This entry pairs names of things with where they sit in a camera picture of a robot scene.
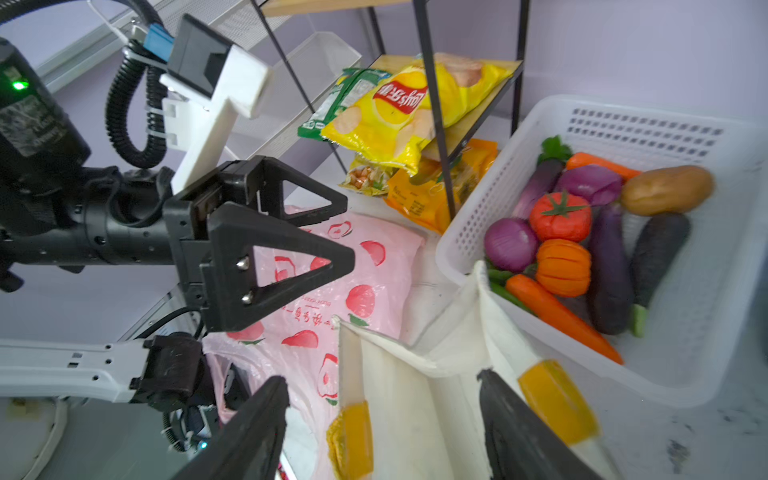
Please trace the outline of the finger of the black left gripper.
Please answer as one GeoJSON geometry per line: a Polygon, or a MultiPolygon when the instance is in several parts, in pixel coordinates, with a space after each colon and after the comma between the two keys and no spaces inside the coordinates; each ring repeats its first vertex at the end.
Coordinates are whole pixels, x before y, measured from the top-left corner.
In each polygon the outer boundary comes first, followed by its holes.
{"type": "Polygon", "coordinates": [[[297,227],[345,213],[348,198],[272,157],[258,158],[262,174],[258,202],[262,213],[297,227]]]}
{"type": "Polygon", "coordinates": [[[226,203],[208,221],[201,264],[211,332],[238,332],[351,273],[354,250],[245,206],[226,203]]]}

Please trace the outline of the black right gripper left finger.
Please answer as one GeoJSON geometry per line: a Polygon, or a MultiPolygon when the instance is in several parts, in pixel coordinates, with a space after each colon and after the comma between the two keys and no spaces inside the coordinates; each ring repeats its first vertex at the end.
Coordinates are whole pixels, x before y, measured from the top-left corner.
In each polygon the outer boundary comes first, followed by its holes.
{"type": "Polygon", "coordinates": [[[240,407],[220,436],[173,478],[274,479],[287,427],[288,407],[285,378],[270,377],[240,407]]]}

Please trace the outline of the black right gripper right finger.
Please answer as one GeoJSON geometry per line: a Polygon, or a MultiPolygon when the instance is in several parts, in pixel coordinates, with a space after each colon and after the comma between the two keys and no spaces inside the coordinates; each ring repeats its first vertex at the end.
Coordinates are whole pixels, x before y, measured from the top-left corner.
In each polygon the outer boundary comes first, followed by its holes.
{"type": "Polygon", "coordinates": [[[480,410],[493,479],[597,479],[495,371],[484,369],[480,410]]]}

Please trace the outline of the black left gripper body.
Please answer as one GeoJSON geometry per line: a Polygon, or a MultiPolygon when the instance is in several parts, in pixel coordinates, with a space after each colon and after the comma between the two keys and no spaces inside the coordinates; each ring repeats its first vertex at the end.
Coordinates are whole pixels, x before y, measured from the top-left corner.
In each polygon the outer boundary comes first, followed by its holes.
{"type": "Polygon", "coordinates": [[[270,314],[255,255],[270,239],[270,217],[258,207],[266,167],[263,157],[227,162],[163,206],[181,292],[211,332],[241,331],[270,314]]]}

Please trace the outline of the pink plastic grocery bag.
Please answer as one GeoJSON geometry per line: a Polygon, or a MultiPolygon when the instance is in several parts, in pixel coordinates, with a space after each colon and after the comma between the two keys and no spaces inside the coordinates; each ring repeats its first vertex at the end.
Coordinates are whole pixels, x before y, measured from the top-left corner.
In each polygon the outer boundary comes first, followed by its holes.
{"type": "Polygon", "coordinates": [[[250,393],[274,375],[288,384],[290,402],[315,436],[315,479],[335,476],[326,432],[340,412],[338,330],[348,322],[385,336],[399,337],[412,284],[412,266],[423,246],[421,235],[365,215],[344,213],[310,225],[307,232],[349,247],[353,271],[289,302],[234,333],[203,339],[218,414],[235,414],[224,396],[229,370],[241,375],[250,393]]]}

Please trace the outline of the white canvas tote bag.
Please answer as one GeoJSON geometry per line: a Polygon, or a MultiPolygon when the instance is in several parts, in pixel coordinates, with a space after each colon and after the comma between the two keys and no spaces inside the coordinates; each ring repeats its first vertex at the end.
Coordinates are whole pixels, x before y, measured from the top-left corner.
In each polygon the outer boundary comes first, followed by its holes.
{"type": "Polygon", "coordinates": [[[341,479],[493,479],[480,410],[495,371],[599,477],[619,470],[590,406],[496,302],[483,262],[412,344],[343,324],[340,414],[328,436],[341,479]]]}

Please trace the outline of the yellow potato chips bag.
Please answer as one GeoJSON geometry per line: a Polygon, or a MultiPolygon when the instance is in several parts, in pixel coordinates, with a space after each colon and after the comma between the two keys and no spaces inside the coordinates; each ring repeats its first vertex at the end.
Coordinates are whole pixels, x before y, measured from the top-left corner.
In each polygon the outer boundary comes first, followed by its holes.
{"type": "MultiPolygon", "coordinates": [[[[446,127],[477,109],[515,72],[500,62],[448,53],[435,54],[434,66],[446,127]]],[[[423,61],[413,60],[380,82],[326,125],[321,135],[372,163],[415,175],[422,150],[435,138],[423,61]]]]}

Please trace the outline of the orange toy pumpkin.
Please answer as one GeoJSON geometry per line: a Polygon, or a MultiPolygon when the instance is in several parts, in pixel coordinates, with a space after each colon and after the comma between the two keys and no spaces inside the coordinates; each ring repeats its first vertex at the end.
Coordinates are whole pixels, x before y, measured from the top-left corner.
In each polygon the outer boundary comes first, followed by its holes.
{"type": "Polygon", "coordinates": [[[537,250],[536,264],[535,280],[551,294],[573,298],[587,293],[592,256],[580,244],[562,239],[547,240],[537,250]]]}

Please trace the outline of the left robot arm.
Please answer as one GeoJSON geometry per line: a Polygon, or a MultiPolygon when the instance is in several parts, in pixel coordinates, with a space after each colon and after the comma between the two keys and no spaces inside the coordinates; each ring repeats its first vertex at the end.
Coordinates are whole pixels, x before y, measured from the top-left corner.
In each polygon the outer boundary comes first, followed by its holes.
{"type": "Polygon", "coordinates": [[[349,274],[354,251],[308,226],[346,198],[277,159],[219,158],[252,118],[269,67],[190,15],[170,35],[155,8],[125,43],[105,116],[130,165],[86,166],[90,150],[21,52],[1,44],[1,288],[15,264],[72,273],[89,265],[172,265],[197,333],[67,345],[5,340],[5,397],[81,397],[164,414],[214,402],[200,335],[239,332],[349,274]]]}

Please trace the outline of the yellow corn chips bag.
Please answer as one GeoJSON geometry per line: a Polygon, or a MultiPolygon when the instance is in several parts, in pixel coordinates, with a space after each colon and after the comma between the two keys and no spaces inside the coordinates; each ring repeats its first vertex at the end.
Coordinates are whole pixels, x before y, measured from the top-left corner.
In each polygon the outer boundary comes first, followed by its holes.
{"type": "Polygon", "coordinates": [[[396,172],[396,168],[372,163],[356,154],[339,186],[361,195],[383,197],[388,195],[389,180],[396,172]]]}

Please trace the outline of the green snack bag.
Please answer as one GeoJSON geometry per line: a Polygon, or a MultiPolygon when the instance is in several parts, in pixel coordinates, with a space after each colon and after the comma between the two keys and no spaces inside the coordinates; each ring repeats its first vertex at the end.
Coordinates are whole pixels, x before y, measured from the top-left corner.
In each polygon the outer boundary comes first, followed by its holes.
{"type": "Polygon", "coordinates": [[[323,103],[297,129],[301,138],[323,141],[322,129],[353,106],[391,73],[371,68],[346,68],[323,103]]]}

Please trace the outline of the orange mango gummy bag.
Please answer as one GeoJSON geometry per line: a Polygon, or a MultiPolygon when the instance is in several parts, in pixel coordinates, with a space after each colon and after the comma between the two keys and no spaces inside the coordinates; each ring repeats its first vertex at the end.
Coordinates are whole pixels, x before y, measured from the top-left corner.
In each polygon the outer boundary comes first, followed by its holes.
{"type": "MultiPolygon", "coordinates": [[[[459,210],[495,162],[499,153],[493,141],[472,139],[450,171],[453,198],[459,210]]],[[[419,172],[409,177],[403,170],[388,181],[385,203],[413,223],[443,234],[451,223],[448,196],[439,161],[423,157],[419,172]]]]}

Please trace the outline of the orange carrot front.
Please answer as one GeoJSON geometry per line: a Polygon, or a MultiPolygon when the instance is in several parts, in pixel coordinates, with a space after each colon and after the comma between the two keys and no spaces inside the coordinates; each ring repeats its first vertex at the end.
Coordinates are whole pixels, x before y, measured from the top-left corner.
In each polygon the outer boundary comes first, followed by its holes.
{"type": "Polygon", "coordinates": [[[536,281],[522,274],[514,275],[506,281],[505,289],[544,323],[615,363],[624,364],[621,355],[597,330],[536,281]]]}

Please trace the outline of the orange carrot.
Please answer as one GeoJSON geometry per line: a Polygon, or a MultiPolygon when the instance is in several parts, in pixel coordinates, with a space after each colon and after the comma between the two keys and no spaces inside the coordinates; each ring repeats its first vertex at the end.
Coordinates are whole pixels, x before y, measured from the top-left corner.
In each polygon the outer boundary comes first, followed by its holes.
{"type": "Polygon", "coordinates": [[[591,155],[584,152],[575,153],[565,163],[566,170],[573,170],[573,169],[582,168],[586,166],[600,166],[600,167],[606,168],[618,174],[622,178],[624,183],[641,174],[641,171],[639,170],[631,169],[623,165],[620,165],[618,163],[614,163],[612,161],[606,160],[602,157],[598,157],[598,156],[591,155]]]}
{"type": "Polygon", "coordinates": [[[505,289],[544,323],[615,363],[624,364],[621,355],[597,330],[536,281],[522,274],[514,275],[506,281],[505,289]]]}

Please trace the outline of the dark purple eggplant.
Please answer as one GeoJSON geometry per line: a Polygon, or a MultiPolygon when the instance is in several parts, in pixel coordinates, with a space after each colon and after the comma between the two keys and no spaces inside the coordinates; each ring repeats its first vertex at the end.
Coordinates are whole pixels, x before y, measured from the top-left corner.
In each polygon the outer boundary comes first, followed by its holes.
{"type": "Polygon", "coordinates": [[[627,330],[634,301],[622,214],[617,203],[603,206],[593,222],[588,242],[592,265],[587,309],[593,327],[606,335],[627,330]]]}

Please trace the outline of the purple onion front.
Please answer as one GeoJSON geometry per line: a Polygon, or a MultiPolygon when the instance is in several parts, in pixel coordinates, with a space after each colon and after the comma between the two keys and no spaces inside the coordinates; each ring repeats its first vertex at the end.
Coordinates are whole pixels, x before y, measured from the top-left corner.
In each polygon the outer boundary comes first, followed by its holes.
{"type": "Polygon", "coordinates": [[[535,260],[538,238],[525,220],[503,218],[484,236],[485,256],[499,270],[520,273],[535,260]]]}

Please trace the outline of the purple onion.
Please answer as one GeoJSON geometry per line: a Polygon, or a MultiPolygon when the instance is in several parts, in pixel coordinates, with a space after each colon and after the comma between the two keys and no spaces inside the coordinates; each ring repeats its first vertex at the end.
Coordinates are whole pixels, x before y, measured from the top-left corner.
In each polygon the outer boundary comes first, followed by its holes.
{"type": "Polygon", "coordinates": [[[565,171],[559,178],[555,192],[565,191],[581,197],[593,207],[616,201],[623,187],[622,177],[598,165],[587,165],[565,171]]]}
{"type": "Polygon", "coordinates": [[[535,260],[538,238],[525,220],[503,218],[484,236],[485,256],[499,270],[520,273],[535,260]]]}

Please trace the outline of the white plastic vegetable basket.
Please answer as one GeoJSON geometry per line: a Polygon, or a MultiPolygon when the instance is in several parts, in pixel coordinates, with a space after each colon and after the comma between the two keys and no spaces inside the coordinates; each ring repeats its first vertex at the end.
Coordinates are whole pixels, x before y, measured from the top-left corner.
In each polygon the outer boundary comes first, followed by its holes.
{"type": "Polygon", "coordinates": [[[461,284],[486,259],[500,220],[529,227],[533,203],[553,220],[586,214],[585,293],[558,301],[515,257],[504,302],[528,334],[643,397],[694,407],[717,392],[737,346],[767,247],[767,129],[726,118],[576,96],[539,101],[443,234],[436,263],[461,284]],[[637,172],[605,202],[533,185],[546,144],[637,172]]]}

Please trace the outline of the red toy tomato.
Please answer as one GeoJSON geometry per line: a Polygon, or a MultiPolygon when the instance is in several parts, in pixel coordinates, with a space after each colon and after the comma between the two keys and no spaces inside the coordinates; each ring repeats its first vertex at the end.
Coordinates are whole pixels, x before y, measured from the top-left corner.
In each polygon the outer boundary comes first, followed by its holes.
{"type": "Polygon", "coordinates": [[[592,208],[584,198],[566,191],[548,193],[535,203],[528,223],[540,241],[580,243],[590,235],[592,208]]]}

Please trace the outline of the dark green cucumber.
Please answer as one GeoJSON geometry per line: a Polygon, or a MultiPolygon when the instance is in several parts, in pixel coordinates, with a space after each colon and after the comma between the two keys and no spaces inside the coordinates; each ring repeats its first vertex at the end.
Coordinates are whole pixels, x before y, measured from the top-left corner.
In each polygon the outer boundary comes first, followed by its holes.
{"type": "Polygon", "coordinates": [[[634,290],[630,331],[635,337],[644,336],[653,295],[690,232],[691,221],[682,213],[657,214],[645,223],[630,261],[634,290]]]}

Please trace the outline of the purple onion back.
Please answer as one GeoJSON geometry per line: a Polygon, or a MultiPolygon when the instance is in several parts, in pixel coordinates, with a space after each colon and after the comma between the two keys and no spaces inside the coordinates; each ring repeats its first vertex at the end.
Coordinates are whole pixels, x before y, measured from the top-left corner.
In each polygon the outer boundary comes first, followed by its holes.
{"type": "Polygon", "coordinates": [[[555,192],[565,191],[581,197],[593,207],[616,201],[623,187],[622,177],[598,165],[587,165],[565,171],[559,178],[555,192]]]}

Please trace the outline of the light purple eggplant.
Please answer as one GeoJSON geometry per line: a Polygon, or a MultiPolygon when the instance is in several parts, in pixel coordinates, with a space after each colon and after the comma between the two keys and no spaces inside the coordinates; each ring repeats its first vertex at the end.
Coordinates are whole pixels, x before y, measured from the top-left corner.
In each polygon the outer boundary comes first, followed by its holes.
{"type": "Polygon", "coordinates": [[[536,168],[513,208],[513,218],[529,217],[536,202],[553,190],[572,155],[570,146],[565,144],[559,135],[548,137],[542,142],[536,168]]]}

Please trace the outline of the orange carrot back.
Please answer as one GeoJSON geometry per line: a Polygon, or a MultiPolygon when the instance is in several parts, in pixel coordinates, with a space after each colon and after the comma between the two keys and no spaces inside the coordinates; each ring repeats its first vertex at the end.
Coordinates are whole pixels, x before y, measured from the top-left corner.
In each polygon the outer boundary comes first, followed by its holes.
{"type": "Polygon", "coordinates": [[[612,161],[606,160],[602,157],[598,157],[598,156],[591,155],[584,152],[575,153],[565,163],[566,170],[573,170],[573,169],[582,168],[586,166],[600,166],[600,167],[606,168],[618,174],[622,178],[624,183],[641,174],[641,171],[639,170],[631,169],[623,165],[620,165],[618,163],[614,163],[612,161]]]}

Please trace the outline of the brown potato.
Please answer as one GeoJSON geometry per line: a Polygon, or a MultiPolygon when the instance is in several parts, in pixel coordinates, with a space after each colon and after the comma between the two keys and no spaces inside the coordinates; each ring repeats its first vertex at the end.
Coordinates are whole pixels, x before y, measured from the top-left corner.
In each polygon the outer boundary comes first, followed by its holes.
{"type": "Polygon", "coordinates": [[[699,166],[650,170],[628,180],[620,203],[638,216],[686,213],[705,202],[715,190],[714,176],[699,166]]]}

